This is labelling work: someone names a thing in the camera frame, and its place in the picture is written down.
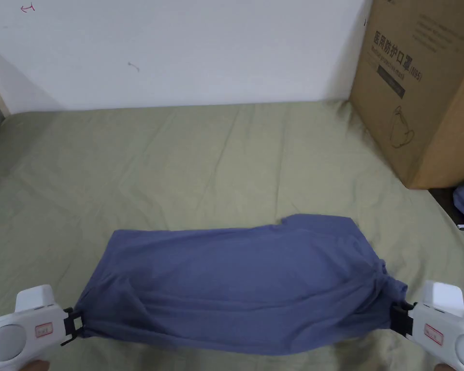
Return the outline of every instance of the white wall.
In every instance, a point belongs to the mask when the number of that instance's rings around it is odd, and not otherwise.
[[[370,5],[32,0],[22,12],[29,2],[0,0],[12,113],[347,98]]]

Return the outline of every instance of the blue t-shirt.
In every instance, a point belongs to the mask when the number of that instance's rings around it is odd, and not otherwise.
[[[284,355],[389,328],[407,286],[349,218],[117,230],[83,291],[82,336]]]

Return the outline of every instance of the red pen mark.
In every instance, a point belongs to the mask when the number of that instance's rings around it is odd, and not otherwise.
[[[31,6],[28,6],[27,8],[25,8],[24,5],[21,6],[21,10],[22,10],[24,13],[27,13],[27,12],[26,12],[26,9],[32,9],[32,10],[35,12],[35,10],[34,10],[34,8],[33,8],[33,6],[32,6],[32,3],[31,3]]]

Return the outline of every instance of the sticker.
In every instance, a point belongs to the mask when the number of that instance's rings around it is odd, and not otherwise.
[[[47,324],[36,326],[34,328],[34,332],[36,333],[36,337],[49,335],[53,332],[53,324],[49,322]]]
[[[430,325],[424,325],[424,334],[430,339],[432,339],[439,346],[443,345],[443,334],[440,331],[431,327]]]

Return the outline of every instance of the mattress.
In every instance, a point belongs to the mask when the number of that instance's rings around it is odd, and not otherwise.
[[[114,229],[252,227],[294,213],[351,217],[419,299],[464,291],[464,232],[408,190],[347,102],[23,113],[0,129],[0,315],[18,291],[73,306]],[[390,330],[284,357],[78,339],[52,370],[431,370]]]

